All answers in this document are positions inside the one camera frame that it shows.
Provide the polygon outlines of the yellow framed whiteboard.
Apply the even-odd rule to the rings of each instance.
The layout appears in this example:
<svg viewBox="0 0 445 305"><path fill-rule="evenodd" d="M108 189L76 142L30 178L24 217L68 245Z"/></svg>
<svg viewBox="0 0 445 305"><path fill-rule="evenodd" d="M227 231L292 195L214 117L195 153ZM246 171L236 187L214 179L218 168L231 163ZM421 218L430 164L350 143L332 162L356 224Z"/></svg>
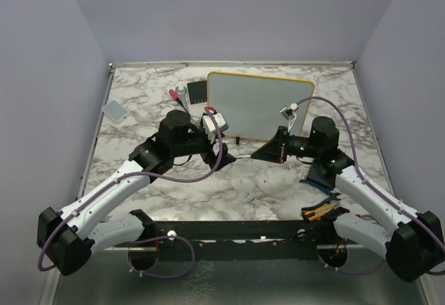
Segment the yellow framed whiteboard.
<svg viewBox="0 0 445 305"><path fill-rule="evenodd" d="M278 126L287 125L281 109L314 90L312 81L302 79L219 71L207 76L207 103L223 114L225 135L234 138L270 140Z"/></svg>

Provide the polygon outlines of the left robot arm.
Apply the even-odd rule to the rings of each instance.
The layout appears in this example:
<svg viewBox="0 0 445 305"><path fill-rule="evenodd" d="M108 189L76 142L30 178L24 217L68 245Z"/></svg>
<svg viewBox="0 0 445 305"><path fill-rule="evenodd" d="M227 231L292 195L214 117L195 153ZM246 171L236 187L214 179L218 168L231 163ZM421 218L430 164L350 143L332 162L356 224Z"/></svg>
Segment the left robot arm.
<svg viewBox="0 0 445 305"><path fill-rule="evenodd" d="M153 221L141 211L132 211L117 222L103 222L111 211L132 194L157 179L192 183L210 177L235 157L227 151L223 133L227 120L212 107L206 107L199 124L182 110L171 110L158 131L139 144L128 159L91 192L60 210L44 209L38 216L38 269L57 269L68 276L83 267L94 252L134 242L143 246L157 241ZM210 167L195 179L167 176L175 159L199 155Z"/></svg>

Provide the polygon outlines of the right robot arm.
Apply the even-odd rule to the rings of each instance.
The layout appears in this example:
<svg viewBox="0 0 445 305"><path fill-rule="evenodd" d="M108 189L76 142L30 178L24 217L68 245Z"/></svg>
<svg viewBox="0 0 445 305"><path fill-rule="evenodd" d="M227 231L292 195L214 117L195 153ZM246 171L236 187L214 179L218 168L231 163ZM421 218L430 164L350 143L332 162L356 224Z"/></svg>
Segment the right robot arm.
<svg viewBox="0 0 445 305"><path fill-rule="evenodd" d="M434 274L444 262L439 218L430 211L419 213L365 176L338 147L339 130L333 119L316 117L311 125L307 137L291 135L285 126L279 126L273 138L251 157L271 163L284 163L289 156L311 158L308 181L348 195L375 220L367 222L345 208L336 208L319 226L325 242L340 238L356 242L385 259L405 282Z"/></svg>

